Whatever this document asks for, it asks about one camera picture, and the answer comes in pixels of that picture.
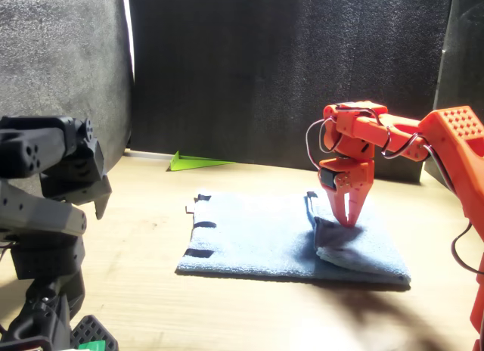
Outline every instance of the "black foam wall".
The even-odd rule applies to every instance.
[[[449,5],[130,0],[132,148],[311,169],[304,136],[326,104],[369,99],[415,119],[432,109]],[[380,177],[420,169],[377,158]]]

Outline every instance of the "gray fabric backdrop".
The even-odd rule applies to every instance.
[[[0,0],[0,114],[92,119],[110,169],[129,138],[123,0]]]

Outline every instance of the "cable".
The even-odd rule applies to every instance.
[[[457,240],[459,240],[460,238],[462,238],[470,230],[470,228],[472,228],[472,223],[471,222],[469,222],[469,225],[467,225],[466,229],[462,232],[462,234],[460,234],[459,236],[457,236],[452,241],[452,245],[451,245],[452,256],[454,257],[454,259],[458,263],[458,265],[460,265],[462,268],[464,268],[464,269],[466,269],[466,270],[468,270],[469,272],[472,272],[472,273],[484,275],[484,272],[480,272],[479,270],[474,269],[474,268],[471,268],[470,266],[468,266],[468,264],[466,264],[461,259],[461,257],[459,256],[459,254],[457,254],[457,250],[455,249],[455,244],[457,243]]]
[[[437,165],[437,168],[439,169],[440,175],[444,178],[444,182],[447,185],[448,189],[451,190],[454,194],[456,194],[455,193],[455,187],[452,184],[452,180],[451,180],[450,176],[448,175],[447,170],[444,167],[444,163],[442,163],[442,160],[440,159],[439,155],[433,150],[433,148],[430,144],[425,144],[423,147],[425,149],[427,149],[427,152],[429,152],[430,156],[436,162],[436,165]]]
[[[375,120],[377,121],[379,126],[384,126],[383,123],[380,121],[377,112],[373,109],[369,109],[367,107],[341,107],[340,104],[336,104],[336,108],[338,109],[338,111],[360,111],[370,113],[374,115]]]
[[[334,151],[336,149],[336,147],[340,144],[341,139],[343,139],[343,133],[340,133],[340,136],[334,142],[333,147],[331,147],[329,150],[326,150],[326,149],[323,148],[323,144],[321,142],[321,137],[322,137],[324,125],[326,124],[326,122],[328,120],[331,120],[333,123],[336,122],[336,120],[334,120],[334,118],[332,116],[330,116],[323,123],[321,123],[321,126],[319,127],[319,149],[321,149],[321,152],[324,152],[324,153],[331,153],[332,151]]]
[[[321,167],[316,163],[315,159],[312,157],[311,155],[311,150],[309,149],[309,140],[308,140],[308,134],[309,134],[309,131],[311,130],[311,128],[313,126],[315,126],[316,124],[319,124],[319,123],[324,123],[326,122],[327,119],[320,119],[320,120],[316,120],[313,124],[311,124],[308,128],[308,130],[306,130],[306,150],[308,151],[308,157],[309,159],[311,160],[311,163],[314,165],[314,167],[316,167],[317,170],[320,170]]]
[[[386,143],[385,145],[383,146],[383,148],[381,149],[381,155],[388,159],[388,160],[392,160],[393,158],[397,158],[398,156],[402,155],[403,152],[405,152],[405,150],[410,147],[414,141],[417,139],[417,138],[423,138],[422,135],[420,133],[414,133],[406,142],[404,145],[402,145],[398,150],[396,150],[395,152],[393,152],[392,154],[386,154],[386,147],[388,147],[388,145],[390,144],[391,140],[390,140],[390,129],[387,127],[386,128],[387,132],[388,132],[388,139],[386,140]]]

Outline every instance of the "black marking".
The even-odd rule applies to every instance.
[[[211,221],[200,221],[194,224],[194,228],[216,228],[217,224]]]
[[[210,258],[213,253],[215,253],[213,250],[187,249],[187,251],[185,251],[185,256],[192,256],[194,258]]]
[[[208,201],[208,200],[210,200],[210,198],[212,198],[212,196],[206,196],[204,194],[199,194],[198,195],[198,200],[199,201]]]

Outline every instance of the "green paper triangle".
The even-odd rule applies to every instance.
[[[92,341],[79,345],[77,349],[90,349],[91,351],[104,351],[106,349],[106,341]]]
[[[210,158],[181,156],[176,152],[172,160],[169,161],[169,168],[172,171],[182,171],[183,169],[193,169],[210,166],[220,166],[222,164],[231,164],[226,160],[212,160]]]

